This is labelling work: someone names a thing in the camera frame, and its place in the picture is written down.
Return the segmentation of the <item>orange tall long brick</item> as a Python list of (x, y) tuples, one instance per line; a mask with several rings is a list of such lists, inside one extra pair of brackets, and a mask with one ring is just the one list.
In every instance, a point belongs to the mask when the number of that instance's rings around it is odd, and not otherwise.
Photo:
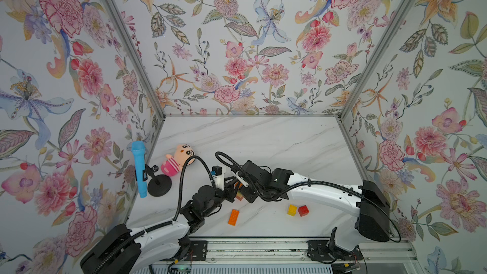
[(238, 182), (236, 185), (235, 185), (235, 189), (237, 192), (240, 191), (240, 189), (243, 187), (243, 184), (241, 182)]

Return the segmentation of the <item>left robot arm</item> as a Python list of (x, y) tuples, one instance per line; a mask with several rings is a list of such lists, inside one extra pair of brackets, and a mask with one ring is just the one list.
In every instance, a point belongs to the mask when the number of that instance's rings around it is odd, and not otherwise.
[(224, 201), (233, 202), (236, 196), (236, 181), (225, 184), (222, 190), (203, 186), (178, 211), (181, 222), (173, 218), (141, 228), (120, 224), (82, 258), (81, 270), (83, 273), (133, 273), (157, 261), (181, 260), (190, 251), (189, 236)]

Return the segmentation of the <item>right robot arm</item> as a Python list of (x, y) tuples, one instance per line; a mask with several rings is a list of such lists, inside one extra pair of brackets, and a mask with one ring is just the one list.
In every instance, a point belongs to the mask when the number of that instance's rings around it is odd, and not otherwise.
[(243, 195), (248, 201), (256, 197), (266, 202), (302, 200), (350, 215), (346, 223), (332, 230), (328, 242), (330, 251), (351, 252), (367, 240), (390, 240), (389, 203), (371, 181), (364, 181), (361, 185), (338, 185), (314, 180), (287, 169), (268, 172), (251, 161), (243, 166), (235, 166), (231, 171), (250, 191)]

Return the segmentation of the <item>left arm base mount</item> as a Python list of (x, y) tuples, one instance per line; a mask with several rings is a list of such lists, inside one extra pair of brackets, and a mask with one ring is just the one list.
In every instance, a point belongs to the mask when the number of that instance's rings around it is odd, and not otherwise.
[(195, 241), (190, 237), (178, 241), (179, 249), (172, 257), (173, 261), (206, 261), (208, 241)]

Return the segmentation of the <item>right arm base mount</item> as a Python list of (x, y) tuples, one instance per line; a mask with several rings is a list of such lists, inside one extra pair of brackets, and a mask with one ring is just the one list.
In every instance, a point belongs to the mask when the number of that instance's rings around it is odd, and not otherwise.
[(353, 261), (356, 258), (360, 243), (357, 231), (348, 233), (339, 227), (334, 227), (329, 238), (308, 241), (307, 256), (312, 261), (331, 265), (336, 261)]

